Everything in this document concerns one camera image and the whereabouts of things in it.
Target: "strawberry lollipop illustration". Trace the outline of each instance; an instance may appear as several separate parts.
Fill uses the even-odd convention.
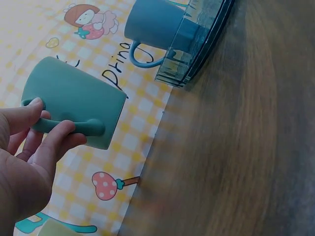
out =
[[[137,184],[140,177],[128,178],[121,180],[114,179],[106,172],[96,172],[92,176],[92,182],[95,186],[95,192],[99,199],[103,201],[111,200],[117,193],[117,190],[122,190],[124,187]]]

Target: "yellow object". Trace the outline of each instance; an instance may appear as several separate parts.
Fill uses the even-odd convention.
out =
[[[56,220],[49,219],[37,236],[80,236],[77,232],[67,228]]]
[[[58,45],[59,45],[59,39],[56,37],[49,39],[49,41],[46,43],[47,48],[55,48]]]

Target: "teal cup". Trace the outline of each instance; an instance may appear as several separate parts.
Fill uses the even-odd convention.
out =
[[[47,57],[31,72],[22,106],[40,97],[51,119],[41,118],[33,129],[49,133],[63,120],[75,124],[74,133],[87,136],[88,146],[108,149],[126,94],[61,60]]]
[[[140,68],[161,65],[164,58],[141,63],[134,57],[140,44],[187,52],[199,25],[184,17],[184,10],[166,0],[137,0],[128,16],[125,37],[133,40],[129,51],[132,64]]]

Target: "cartoon strawberry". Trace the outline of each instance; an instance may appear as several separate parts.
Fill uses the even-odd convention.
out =
[[[79,35],[82,39],[97,39],[104,34],[104,28],[95,29],[93,24],[80,27],[75,34]]]

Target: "placemat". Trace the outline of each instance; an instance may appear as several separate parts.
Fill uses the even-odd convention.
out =
[[[134,3],[11,0],[1,4],[0,18],[6,23],[0,27],[0,107],[20,105],[30,72],[47,56],[128,96],[110,148],[81,146],[69,151],[58,163],[48,206],[18,222],[14,235],[37,235],[49,218],[86,235],[117,234],[172,90],[154,82],[158,68],[140,69],[129,61],[131,40],[124,38],[124,28]],[[185,7],[187,0],[174,4]],[[93,11],[92,22],[103,21],[101,29],[80,24],[87,11]],[[141,45],[136,57],[152,61],[164,53]]]

